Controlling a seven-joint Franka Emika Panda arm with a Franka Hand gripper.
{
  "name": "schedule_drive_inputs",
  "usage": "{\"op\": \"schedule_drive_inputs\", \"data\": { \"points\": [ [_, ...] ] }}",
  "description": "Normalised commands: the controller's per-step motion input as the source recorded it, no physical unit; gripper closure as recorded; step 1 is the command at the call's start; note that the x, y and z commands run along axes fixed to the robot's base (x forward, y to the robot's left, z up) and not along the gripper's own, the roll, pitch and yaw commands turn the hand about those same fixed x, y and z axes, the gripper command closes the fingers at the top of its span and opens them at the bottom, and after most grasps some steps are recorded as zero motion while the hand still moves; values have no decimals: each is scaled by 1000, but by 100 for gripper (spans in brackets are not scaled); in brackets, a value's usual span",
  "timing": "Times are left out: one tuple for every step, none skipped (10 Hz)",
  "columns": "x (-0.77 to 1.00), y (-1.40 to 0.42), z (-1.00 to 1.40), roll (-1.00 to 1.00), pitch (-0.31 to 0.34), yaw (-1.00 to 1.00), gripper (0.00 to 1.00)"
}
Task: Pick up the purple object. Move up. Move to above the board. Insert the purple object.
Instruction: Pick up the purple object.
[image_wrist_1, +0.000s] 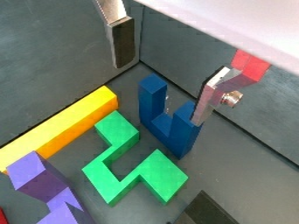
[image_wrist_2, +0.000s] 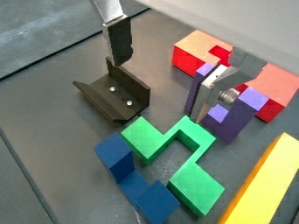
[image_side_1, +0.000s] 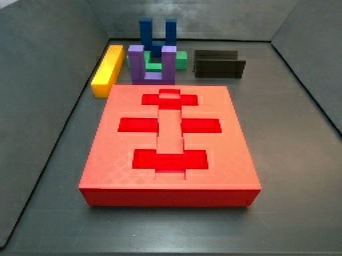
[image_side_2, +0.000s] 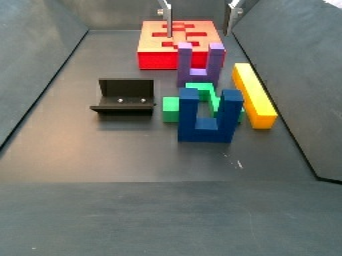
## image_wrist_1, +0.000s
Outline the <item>silver red gripper right finger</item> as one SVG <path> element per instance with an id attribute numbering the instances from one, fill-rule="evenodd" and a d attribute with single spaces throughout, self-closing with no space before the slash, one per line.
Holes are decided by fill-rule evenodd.
<path id="1" fill-rule="evenodd" d="M 192 112 L 191 121 L 200 126 L 208 119 L 212 110 L 220 105 L 235 107 L 243 94 L 239 90 L 256 84 L 270 68 L 270 63 L 236 50 L 231 67 L 223 67 L 206 81 L 199 100 Z"/>

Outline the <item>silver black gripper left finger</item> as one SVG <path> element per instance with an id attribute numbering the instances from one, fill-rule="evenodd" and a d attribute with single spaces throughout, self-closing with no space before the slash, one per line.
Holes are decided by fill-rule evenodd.
<path id="1" fill-rule="evenodd" d="M 115 68 L 124 67 L 136 56 L 135 20 L 127 15 L 123 0 L 92 0 L 106 25 Z"/>

